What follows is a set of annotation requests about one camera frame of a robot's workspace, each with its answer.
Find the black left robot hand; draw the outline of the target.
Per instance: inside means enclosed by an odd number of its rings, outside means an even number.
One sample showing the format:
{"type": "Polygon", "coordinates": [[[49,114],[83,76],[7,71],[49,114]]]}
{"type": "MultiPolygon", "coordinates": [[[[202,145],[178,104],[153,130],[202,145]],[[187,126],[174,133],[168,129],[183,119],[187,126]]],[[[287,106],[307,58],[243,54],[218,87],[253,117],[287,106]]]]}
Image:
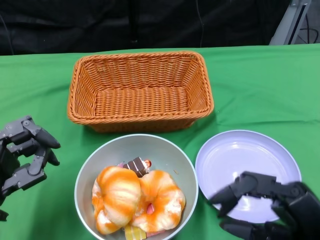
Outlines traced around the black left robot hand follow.
{"type": "Polygon", "coordinates": [[[15,191],[47,178],[47,163],[59,166],[53,149],[60,143],[30,115],[7,123],[0,131],[0,203],[15,191]]]}

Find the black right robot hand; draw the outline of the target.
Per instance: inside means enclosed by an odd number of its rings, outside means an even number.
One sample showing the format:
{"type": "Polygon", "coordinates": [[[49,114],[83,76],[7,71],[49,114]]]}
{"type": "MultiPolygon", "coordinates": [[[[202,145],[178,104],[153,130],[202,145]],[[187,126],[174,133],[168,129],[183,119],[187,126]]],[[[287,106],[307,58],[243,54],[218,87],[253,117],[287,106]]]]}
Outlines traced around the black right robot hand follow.
{"type": "Polygon", "coordinates": [[[243,240],[318,240],[320,238],[320,200],[303,182],[286,184],[277,178],[244,171],[233,183],[208,199],[220,205],[219,218],[224,218],[242,196],[271,199],[271,209],[283,224],[267,221],[257,224],[229,218],[219,226],[243,240]]]}

